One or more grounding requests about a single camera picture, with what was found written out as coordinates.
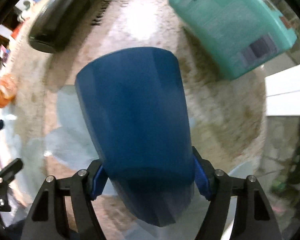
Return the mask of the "blue cup yellow inside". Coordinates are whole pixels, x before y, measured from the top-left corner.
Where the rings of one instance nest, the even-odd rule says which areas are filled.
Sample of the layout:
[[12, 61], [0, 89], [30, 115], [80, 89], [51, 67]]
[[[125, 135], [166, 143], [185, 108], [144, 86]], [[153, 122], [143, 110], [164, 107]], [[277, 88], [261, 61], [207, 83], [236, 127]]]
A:
[[87, 64], [75, 89], [91, 140], [127, 209], [154, 226], [175, 223], [194, 192], [194, 156], [178, 59], [128, 48]]

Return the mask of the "black thermos bottle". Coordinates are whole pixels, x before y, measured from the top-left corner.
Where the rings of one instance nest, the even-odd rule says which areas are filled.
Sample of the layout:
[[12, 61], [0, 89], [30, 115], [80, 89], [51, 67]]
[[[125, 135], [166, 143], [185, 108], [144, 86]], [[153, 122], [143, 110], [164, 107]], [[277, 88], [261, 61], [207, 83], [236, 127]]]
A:
[[79, 22], [95, 1], [49, 0], [30, 30], [29, 45], [44, 53], [63, 51]]

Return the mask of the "orange snack packet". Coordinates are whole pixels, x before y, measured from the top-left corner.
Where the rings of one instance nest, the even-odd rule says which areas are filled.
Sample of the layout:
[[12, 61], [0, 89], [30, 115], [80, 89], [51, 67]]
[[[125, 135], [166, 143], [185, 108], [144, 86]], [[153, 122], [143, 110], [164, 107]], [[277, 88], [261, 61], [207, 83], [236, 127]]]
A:
[[0, 77], [0, 108], [6, 107], [17, 94], [17, 81], [12, 74]]

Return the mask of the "teal rectangular container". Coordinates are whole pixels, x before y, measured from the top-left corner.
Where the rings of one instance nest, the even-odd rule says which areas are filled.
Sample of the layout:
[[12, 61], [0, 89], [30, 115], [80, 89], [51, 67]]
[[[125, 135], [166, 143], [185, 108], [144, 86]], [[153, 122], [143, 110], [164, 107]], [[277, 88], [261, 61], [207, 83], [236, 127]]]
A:
[[270, 0], [168, 0], [218, 66], [234, 80], [288, 51], [297, 40]]

